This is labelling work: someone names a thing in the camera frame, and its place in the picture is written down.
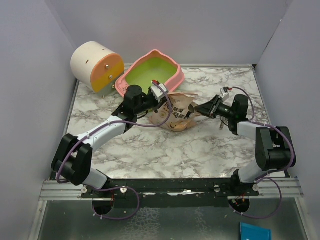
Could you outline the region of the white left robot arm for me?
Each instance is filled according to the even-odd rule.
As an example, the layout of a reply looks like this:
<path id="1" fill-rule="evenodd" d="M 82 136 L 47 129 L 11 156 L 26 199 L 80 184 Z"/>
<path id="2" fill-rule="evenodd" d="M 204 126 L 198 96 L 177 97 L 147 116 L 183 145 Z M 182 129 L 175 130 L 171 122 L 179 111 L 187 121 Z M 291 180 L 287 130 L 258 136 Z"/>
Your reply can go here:
<path id="1" fill-rule="evenodd" d="M 120 136 L 138 124 L 138 115 L 148 110 L 157 111 L 168 100 L 168 90 L 154 81 L 144 93 L 138 85 L 127 88 L 123 102 L 112 115 L 97 127 L 79 134 L 66 134 L 51 163 L 59 184 L 87 185 L 97 196 L 106 197 L 111 190 L 108 177 L 92 168 L 95 151 L 113 138 Z"/>

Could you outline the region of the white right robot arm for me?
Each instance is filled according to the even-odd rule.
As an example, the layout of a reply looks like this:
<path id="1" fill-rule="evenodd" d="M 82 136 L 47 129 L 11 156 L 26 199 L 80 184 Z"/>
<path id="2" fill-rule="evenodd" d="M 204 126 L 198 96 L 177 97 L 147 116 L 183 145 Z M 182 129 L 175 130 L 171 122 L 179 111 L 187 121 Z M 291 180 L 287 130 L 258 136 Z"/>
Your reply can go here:
<path id="1" fill-rule="evenodd" d="M 230 191 L 236 196 L 246 192 L 248 184 L 269 174 L 286 171 L 297 161 L 289 129 L 249 121 L 249 101 L 246 95 L 237 94 L 228 106 L 216 95 L 211 101 L 195 107 L 197 113 L 210 119 L 225 118 L 230 132 L 255 141 L 255 160 L 236 170 L 232 176 L 234 180 L 229 184 Z"/>

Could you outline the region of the cat litter bag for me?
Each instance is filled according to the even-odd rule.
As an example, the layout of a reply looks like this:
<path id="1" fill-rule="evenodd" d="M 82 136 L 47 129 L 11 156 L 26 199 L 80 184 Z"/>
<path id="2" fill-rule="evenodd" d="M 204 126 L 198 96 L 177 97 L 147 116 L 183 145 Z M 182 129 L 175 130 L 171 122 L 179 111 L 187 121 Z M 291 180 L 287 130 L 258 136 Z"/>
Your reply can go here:
<path id="1" fill-rule="evenodd" d="M 171 102 L 172 112 L 169 119 L 160 127 L 173 132 L 182 132 L 195 127 L 197 124 L 195 118 L 199 117 L 200 114 L 196 113 L 196 117 L 194 118 L 188 118 L 186 115 L 190 104 L 194 108 L 198 106 L 195 103 L 198 94 L 191 92 L 170 92 L 168 97 Z"/>

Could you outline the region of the bag sealing clip strip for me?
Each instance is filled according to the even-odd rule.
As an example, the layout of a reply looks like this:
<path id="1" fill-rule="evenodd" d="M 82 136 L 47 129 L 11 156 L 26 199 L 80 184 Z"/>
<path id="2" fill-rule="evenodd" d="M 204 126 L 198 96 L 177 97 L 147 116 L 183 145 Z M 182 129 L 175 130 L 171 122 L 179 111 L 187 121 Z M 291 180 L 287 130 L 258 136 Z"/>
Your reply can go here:
<path id="1" fill-rule="evenodd" d="M 223 121 L 223 120 L 221 120 L 221 123 L 220 123 L 220 127 L 219 127 L 219 129 L 220 129 L 220 130 L 222 130 L 222 129 L 224 128 L 224 126 L 225 126 L 225 123 L 224 123 L 224 121 Z"/>

